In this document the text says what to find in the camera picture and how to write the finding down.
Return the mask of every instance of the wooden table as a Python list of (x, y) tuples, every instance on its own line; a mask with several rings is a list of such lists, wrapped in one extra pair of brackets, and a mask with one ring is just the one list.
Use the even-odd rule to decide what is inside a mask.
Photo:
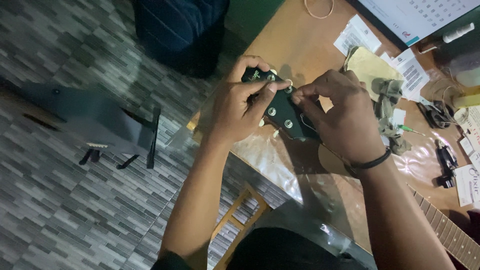
[[(310, 2), (309, 7), (314, 14), (326, 14), (330, 10), (330, 1)], [(281, 78), (291, 79), (294, 86), (310, 83), (325, 71), (342, 67), (345, 56), (333, 42), (355, 14), (357, 11), (345, 0), (336, 0), (333, 13), (319, 20), (309, 16), (303, 1), (285, 0), (245, 54), (261, 56)], [(377, 55), (384, 51), (390, 56), (400, 54), (397, 47), (366, 19), (362, 19), (383, 44)], [(434, 66), (431, 55), (422, 55), (418, 60), (432, 81), (444, 78)], [(431, 87), (432, 83), (429, 83), (422, 89), (422, 95), (427, 99), (432, 97)], [(435, 88), (441, 87), (441, 84), (435, 85)], [(324, 108), (331, 107), (329, 101), (321, 99)], [(457, 143), (460, 132), (454, 126), (446, 130), (431, 130), (412, 101), (402, 99), (398, 108), (407, 111), (406, 126), (427, 135), (404, 134), (405, 139), (412, 143), (412, 150), (394, 158), (405, 181), (459, 227), (465, 227), (468, 224), (466, 211), (471, 206), (459, 206), (455, 188), (444, 189), (434, 184), (434, 179), (441, 175), (435, 139), (442, 139), (452, 147), (460, 166), (467, 164)], [(209, 117), (208, 109), (201, 112), (189, 123), (190, 128), (196, 127), (198, 117)], [(291, 140), (284, 135), (273, 138), (275, 130), (267, 124), (249, 138), (236, 143), (231, 152), (294, 199), (318, 211), (332, 226), (371, 252), (362, 187), (358, 180), (326, 173), (319, 165), (318, 142)]]

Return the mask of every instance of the black headstock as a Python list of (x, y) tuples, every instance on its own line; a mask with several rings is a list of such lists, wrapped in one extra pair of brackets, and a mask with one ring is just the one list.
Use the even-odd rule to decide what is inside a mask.
[[(263, 72), (259, 68), (247, 68), (241, 79), (249, 81), (282, 81), (272, 71)], [(272, 102), (265, 110), (268, 117), (278, 128), (284, 130), (292, 139), (313, 138), (320, 139), (310, 119), (308, 119), (291, 100), (295, 87), (289, 86), (277, 91)]]

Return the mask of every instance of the guitar neck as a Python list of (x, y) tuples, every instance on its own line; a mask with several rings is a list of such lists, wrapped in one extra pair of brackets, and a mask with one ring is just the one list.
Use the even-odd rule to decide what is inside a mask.
[(408, 187), (445, 250), (468, 270), (478, 270), (480, 267), (480, 245), (410, 185)]

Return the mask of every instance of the calendar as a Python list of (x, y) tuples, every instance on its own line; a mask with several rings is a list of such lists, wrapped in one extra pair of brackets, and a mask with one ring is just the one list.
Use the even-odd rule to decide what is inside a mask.
[(480, 0), (357, 0), (407, 46), (480, 5)]

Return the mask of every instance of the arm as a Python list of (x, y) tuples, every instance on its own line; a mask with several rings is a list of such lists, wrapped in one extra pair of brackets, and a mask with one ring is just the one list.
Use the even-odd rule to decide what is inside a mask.
[[(234, 142), (245, 139), (258, 127), (276, 90), (289, 85), (289, 82), (241, 83), (247, 66), (258, 66), (264, 71), (270, 69), (259, 57), (241, 57), (217, 89), (213, 126), (202, 139), (168, 219), (158, 259), (170, 251), (182, 257), (193, 269), (207, 267), (208, 245), (218, 216), (222, 173), (228, 152)], [(248, 105), (247, 98), (256, 93), (258, 97)]]
[[(319, 95), (334, 105), (326, 113), (313, 103)], [(292, 101), (313, 121), (323, 142), (350, 163), (366, 163), (385, 153), (370, 96), (352, 71), (328, 71), (300, 87)], [(357, 173), (379, 270), (455, 269), (392, 157)]]

